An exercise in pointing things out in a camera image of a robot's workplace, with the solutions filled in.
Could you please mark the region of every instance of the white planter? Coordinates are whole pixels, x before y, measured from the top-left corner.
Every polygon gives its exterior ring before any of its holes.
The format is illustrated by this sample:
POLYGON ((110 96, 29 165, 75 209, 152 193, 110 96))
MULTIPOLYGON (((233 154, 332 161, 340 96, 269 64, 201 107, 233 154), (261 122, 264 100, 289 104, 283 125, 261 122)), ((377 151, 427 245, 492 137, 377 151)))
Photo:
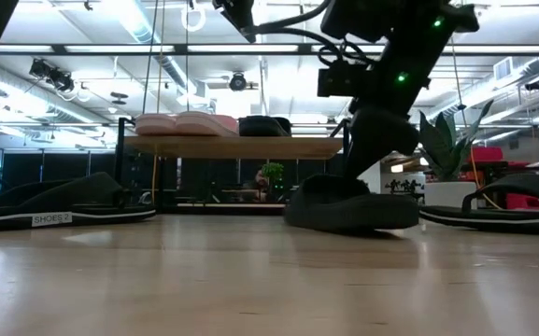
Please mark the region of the white planter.
MULTIPOLYGON (((432 182, 425 184, 425 205, 462 207, 462 200, 476 191, 475 182, 432 182)), ((471 207, 476 209, 476 200, 471 207)))

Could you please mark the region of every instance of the pink shoe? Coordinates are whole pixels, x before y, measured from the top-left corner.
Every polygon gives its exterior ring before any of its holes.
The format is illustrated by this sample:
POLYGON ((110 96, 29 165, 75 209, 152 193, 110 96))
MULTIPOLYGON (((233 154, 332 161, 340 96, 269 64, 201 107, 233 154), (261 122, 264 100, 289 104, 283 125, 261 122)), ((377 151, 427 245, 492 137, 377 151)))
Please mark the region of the pink shoe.
POLYGON ((177 135, 176 117, 148 113, 136 118, 138 135, 177 135))
POLYGON ((196 111, 180 113, 176 129, 180 135, 238 136, 236 119, 196 111))

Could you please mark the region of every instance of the black slide sandal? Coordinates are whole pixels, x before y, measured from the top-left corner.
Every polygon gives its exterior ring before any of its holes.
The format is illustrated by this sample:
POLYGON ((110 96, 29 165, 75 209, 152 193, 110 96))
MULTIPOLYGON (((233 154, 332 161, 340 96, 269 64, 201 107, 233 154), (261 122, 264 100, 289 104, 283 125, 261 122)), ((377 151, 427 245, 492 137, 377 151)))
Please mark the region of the black slide sandal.
POLYGON ((120 224, 154 215, 150 205, 124 205, 122 187, 105 173, 28 184, 0 195, 0 231, 120 224))
POLYGON ((418 204, 410 196, 371 194, 357 179, 314 175, 292 195, 284 218, 317 231, 398 230, 418 225, 418 204))
POLYGON ((539 234, 539 211, 471 210, 471 200, 489 192, 516 193, 539 199, 539 175, 508 175, 467 195, 462 208, 424 206, 420 217, 448 226, 459 226, 481 231, 539 234))
POLYGON ((240 136, 291 136, 290 122, 285 118, 249 116, 238 121, 240 136))

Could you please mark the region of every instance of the green led light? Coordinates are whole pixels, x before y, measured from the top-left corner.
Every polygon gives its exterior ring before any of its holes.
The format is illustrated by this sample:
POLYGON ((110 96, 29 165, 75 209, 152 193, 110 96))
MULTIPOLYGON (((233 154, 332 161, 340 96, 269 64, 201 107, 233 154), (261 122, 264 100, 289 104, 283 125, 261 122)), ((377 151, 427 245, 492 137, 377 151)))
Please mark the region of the green led light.
POLYGON ((398 82, 402 83, 402 82, 406 81, 407 76, 408 76, 407 73, 401 73, 400 75, 398 75, 398 78, 397 78, 398 82))
POLYGON ((435 22, 433 23, 433 27, 441 27, 442 23, 444 22, 443 17, 437 17, 435 22))

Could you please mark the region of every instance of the wooden floor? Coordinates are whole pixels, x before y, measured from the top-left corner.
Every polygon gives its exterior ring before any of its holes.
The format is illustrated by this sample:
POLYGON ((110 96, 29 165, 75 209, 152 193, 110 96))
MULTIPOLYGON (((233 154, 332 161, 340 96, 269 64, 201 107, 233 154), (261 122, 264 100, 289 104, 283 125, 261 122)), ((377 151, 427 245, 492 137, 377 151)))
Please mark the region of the wooden floor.
POLYGON ((539 336, 539 237, 195 216, 0 232, 0 335, 539 336))

